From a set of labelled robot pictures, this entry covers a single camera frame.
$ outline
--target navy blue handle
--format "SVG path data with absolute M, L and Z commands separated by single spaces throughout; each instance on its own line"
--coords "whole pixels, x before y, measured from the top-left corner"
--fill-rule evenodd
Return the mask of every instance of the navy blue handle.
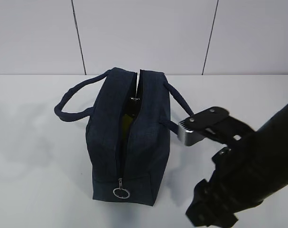
M 182 97 L 182 95 L 168 82 L 164 83 L 166 89 L 170 92 L 173 98 L 182 106 L 182 108 L 187 112 L 188 115 L 194 115 L 193 111 Z M 178 125 L 167 118 L 161 118 L 159 122 L 164 125 L 166 128 L 174 132 L 175 134 L 178 133 Z
M 104 79 L 108 75 L 108 73 L 109 73 L 109 70 L 106 71 L 102 75 L 99 75 L 97 77 L 85 80 L 85 81 L 77 84 L 73 88 L 69 89 L 68 92 L 65 93 L 65 95 L 63 96 L 63 98 L 59 102 L 59 104 L 57 106 L 55 106 L 55 108 L 54 108 L 55 114 L 62 121 L 65 121 L 65 122 L 73 122 L 73 121 L 77 121 L 77 120 L 80 120 L 80 119 L 83 119 L 83 118 L 89 116 L 93 111 L 93 107 L 87 108 L 84 111 L 79 112 L 79 113 L 64 113 L 64 112 L 62 112 L 62 109 L 66 105 L 66 103 L 71 99 L 71 97 L 74 94 L 76 94 L 81 88 L 83 88 L 86 85 L 101 81 L 102 79 Z

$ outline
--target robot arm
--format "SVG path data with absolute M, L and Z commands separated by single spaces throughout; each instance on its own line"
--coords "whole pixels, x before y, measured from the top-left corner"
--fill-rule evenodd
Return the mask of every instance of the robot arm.
M 186 215 L 195 226 L 230 228 L 234 213 L 288 185 L 288 104 L 256 132 L 212 107 L 181 121 L 178 137 L 187 146 L 205 137 L 227 145 L 212 157 L 210 180 L 194 189 Z

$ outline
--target zipper pull ring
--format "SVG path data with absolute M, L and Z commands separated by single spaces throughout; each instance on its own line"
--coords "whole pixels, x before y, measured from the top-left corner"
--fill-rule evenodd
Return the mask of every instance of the zipper pull ring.
M 120 199 L 128 199 L 130 197 L 130 192 L 127 189 L 123 189 L 122 178 L 119 178 L 119 187 L 116 189 L 113 189 L 113 194 L 117 198 L 120 198 Z

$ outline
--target lunch bag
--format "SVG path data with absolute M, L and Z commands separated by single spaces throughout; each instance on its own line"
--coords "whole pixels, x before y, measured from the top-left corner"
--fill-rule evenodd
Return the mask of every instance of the lunch bag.
M 77 91 L 104 78 L 93 107 L 62 112 Z M 65 122 L 89 116 L 85 136 L 94 200 L 153 206 L 169 157 L 170 130 L 178 131 L 170 121 L 169 93 L 193 115 L 164 73 L 141 70 L 137 87 L 137 73 L 119 68 L 69 89 L 54 108 Z

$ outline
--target white surface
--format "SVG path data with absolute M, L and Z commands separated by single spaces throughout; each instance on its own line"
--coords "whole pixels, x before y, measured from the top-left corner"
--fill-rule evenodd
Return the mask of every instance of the white surface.
M 83 74 L 69 0 L 0 0 L 0 74 Z
M 201 74 L 216 0 L 74 0 L 88 74 Z
M 91 200 L 87 119 L 61 122 L 53 107 L 89 76 L 0 76 L 0 228 L 191 228 L 184 215 L 193 187 L 214 169 L 222 146 L 203 140 L 184 147 L 172 136 L 171 155 L 154 207 Z M 288 76 L 168 76 L 194 112 L 213 105 L 258 129 L 288 103 Z M 102 82 L 88 86 L 66 111 L 94 102 Z M 172 102 L 172 117 L 186 117 Z M 287 228 L 288 186 L 238 213 L 235 228 Z
M 288 0 L 220 0 L 207 74 L 288 74 Z

